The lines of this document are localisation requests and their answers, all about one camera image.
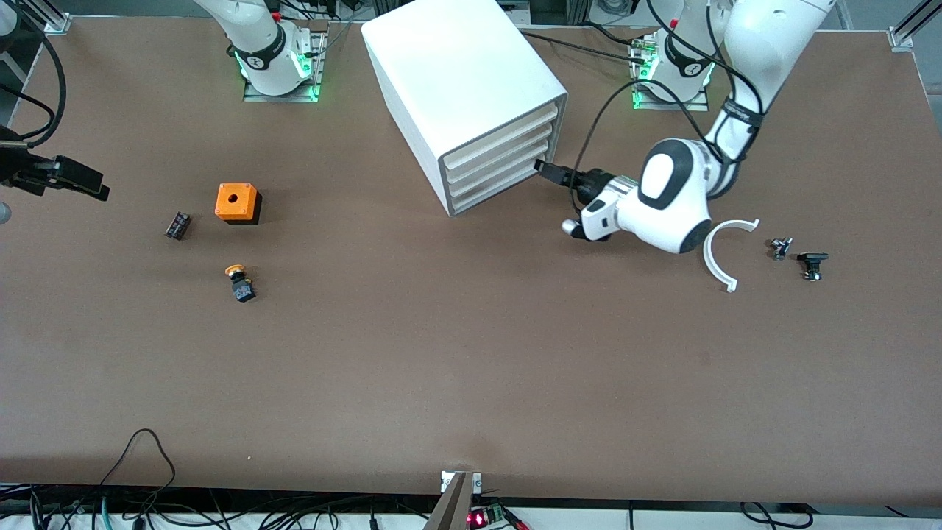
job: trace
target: metal post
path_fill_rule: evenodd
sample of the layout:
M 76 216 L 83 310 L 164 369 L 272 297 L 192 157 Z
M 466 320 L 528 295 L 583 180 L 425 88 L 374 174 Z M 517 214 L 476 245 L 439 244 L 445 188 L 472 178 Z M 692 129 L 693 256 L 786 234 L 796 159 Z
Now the metal post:
M 913 48 L 913 36 L 942 10 L 942 0 L 920 2 L 899 24 L 889 28 L 889 42 L 894 52 L 909 51 Z
M 474 480 L 471 473 L 456 472 L 448 488 L 431 511 L 423 530 L 465 530 L 471 512 Z
M 63 13 L 52 0 L 23 0 L 33 13 L 45 24 L 46 35 L 65 35 L 72 23 L 69 13 Z

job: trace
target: brown table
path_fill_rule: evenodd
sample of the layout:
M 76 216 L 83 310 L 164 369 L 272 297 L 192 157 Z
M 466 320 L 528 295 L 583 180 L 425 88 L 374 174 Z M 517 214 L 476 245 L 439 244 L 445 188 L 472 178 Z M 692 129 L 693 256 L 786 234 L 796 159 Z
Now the brown table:
M 79 19 L 55 45 L 69 105 L 40 151 L 113 191 L 3 191 L 0 480 L 95 483 L 149 426 L 190 486 L 431 493 L 467 468 L 507 496 L 942 505 L 942 141 L 885 35 L 817 35 L 711 204 L 762 220 L 715 241 L 734 294 L 700 252 L 565 237 L 541 179 L 446 217 L 358 27 L 306 106 L 242 103 L 210 20 Z M 624 65 L 535 46 L 572 163 Z M 31 92 L 54 79 L 44 58 Z M 586 167 L 637 174 L 673 135 L 680 114 L 626 97 Z M 214 217 L 226 181 L 265 195 L 262 224 Z M 784 236 L 831 254 L 823 281 L 766 255 Z M 165 479 L 149 441 L 115 477 Z

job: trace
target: white box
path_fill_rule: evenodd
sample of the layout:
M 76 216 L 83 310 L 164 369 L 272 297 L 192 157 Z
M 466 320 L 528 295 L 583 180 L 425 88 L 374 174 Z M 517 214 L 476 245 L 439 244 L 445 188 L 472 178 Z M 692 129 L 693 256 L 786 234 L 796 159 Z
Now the white box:
M 566 89 L 494 0 L 414 0 L 364 24 L 363 37 L 449 216 L 553 159 Z

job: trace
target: orange cube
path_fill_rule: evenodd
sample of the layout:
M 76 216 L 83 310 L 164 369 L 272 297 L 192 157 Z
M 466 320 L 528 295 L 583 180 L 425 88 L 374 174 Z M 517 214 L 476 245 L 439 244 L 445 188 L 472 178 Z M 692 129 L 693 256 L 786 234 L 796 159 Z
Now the orange cube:
M 247 182 L 219 184 L 216 216 L 228 224 L 258 224 L 262 194 Z

